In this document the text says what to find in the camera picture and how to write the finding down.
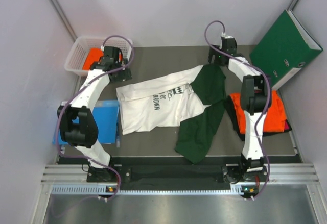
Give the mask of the white and green t shirt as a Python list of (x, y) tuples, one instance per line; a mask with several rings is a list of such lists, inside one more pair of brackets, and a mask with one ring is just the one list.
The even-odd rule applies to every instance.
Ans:
[(224, 114), (225, 75), (214, 64), (118, 87), (122, 133), (178, 127), (174, 150), (193, 164), (207, 155)]

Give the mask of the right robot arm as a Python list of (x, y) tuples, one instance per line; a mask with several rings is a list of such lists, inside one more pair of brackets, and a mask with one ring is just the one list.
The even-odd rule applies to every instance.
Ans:
[(238, 166), (237, 179), (251, 181), (266, 172), (262, 149), (263, 127), (271, 105), (269, 79), (237, 53), (234, 37), (221, 35), (221, 45), (210, 45), (208, 62), (227, 67), (242, 82), (240, 105), (245, 114), (245, 143)]

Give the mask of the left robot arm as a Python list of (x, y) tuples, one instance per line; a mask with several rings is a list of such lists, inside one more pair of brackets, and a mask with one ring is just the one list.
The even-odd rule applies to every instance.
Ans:
[(118, 47), (100, 48), (102, 55), (90, 67), (77, 95), (59, 106), (56, 137), (82, 153), (89, 162), (91, 181), (109, 182), (117, 179), (111, 155), (98, 141), (99, 128), (93, 110), (104, 88), (110, 81), (124, 81), (131, 77), (128, 59)]

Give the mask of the orange cloth in basket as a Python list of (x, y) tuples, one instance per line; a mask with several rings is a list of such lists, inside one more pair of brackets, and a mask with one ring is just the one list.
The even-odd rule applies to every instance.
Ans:
[(83, 70), (90, 70), (91, 65), (94, 62), (99, 62), (102, 57), (118, 57), (118, 61), (122, 61), (123, 53), (121, 49), (117, 47), (104, 47), (102, 51), (100, 48), (91, 48), (87, 54), (87, 57), (82, 66)]

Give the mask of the white plastic basket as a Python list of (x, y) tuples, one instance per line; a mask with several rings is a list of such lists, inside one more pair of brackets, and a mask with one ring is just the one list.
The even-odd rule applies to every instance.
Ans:
[[(80, 77), (85, 77), (88, 70), (82, 66), (91, 48), (100, 48), (106, 37), (80, 36), (74, 42), (64, 64), (66, 71), (72, 72)], [(106, 41), (105, 46), (118, 47), (123, 52), (123, 57), (130, 59), (131, 46), (122, 38), (113, 37)]]

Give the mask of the green lever arch binder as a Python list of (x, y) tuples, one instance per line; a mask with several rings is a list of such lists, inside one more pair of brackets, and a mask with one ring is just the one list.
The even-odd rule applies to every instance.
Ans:
[(271, 77), (278, 90), (323, 48), (303, 27), (292, 10), (284, 10), (250, 53), (252, 64)]

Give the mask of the folded black t shirt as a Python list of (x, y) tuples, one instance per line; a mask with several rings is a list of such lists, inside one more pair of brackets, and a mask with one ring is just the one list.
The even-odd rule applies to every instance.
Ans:
[[(224, 107), (225, 107), (225, 110), (226, 110), (230, 120), (231, 120), (234, 131), (237, 133), (237, 135), (241, 139), (241, 141), (244, 142), (245, 134), (242, 134), (240, 131), (240, 128), (238, 125), (238, 120), (237, 120), (237, 113), (236, 113), (233, 101), (230, 96), (228, 96), (227, 99), (225, 100)], [(281, 134), (281, 133), (284, 133), (284, 132), (263, 132), (263, 137), (272, 136), (272, 135)]]

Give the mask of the folded orange t shirt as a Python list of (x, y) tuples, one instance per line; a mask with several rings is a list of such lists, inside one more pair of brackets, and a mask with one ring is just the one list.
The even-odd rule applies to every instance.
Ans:
[[(241, 108), (239, 93), (229, 95), (233, 101), (234, 108), (237, 113), (237, 120), (242, 134), (246, 133), (246, 117), (245, 112)], [(287, 119), (284, 104), (277, 95), (276, 91), (272, 91), (272, 103), (268, 108), (264, 121), (263, 132), (284, 132), (284, 121)]]

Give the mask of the folded magenta t shirt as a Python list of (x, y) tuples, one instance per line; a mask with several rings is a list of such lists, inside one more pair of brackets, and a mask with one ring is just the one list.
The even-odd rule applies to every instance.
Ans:
[(285, 123), (284, 123), (284, 133), (289, 132), (289, 131), (292, 131), (292, 127), (291, 127), (290, 123), (288, 122), (288, 120), (286, 119)]

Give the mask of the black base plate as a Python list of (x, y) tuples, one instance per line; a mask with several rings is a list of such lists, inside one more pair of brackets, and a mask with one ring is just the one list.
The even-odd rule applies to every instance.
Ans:
[(229, 190), (220, 166), (139, 165), (121, 173), (121, 190)]

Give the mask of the aluminium mounting rail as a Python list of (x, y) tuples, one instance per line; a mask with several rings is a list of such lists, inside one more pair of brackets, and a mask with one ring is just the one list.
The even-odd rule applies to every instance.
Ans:
[(237, 166), (137, 165), (118, 166), (121, 180), (99, 180), (79, 165), (48, 165), (41, 183), (52, 194), (120, 195), (244, 195), (268, 185), (318, 184), (311, 164), (271, 164), (270, 171), (247, 173)]

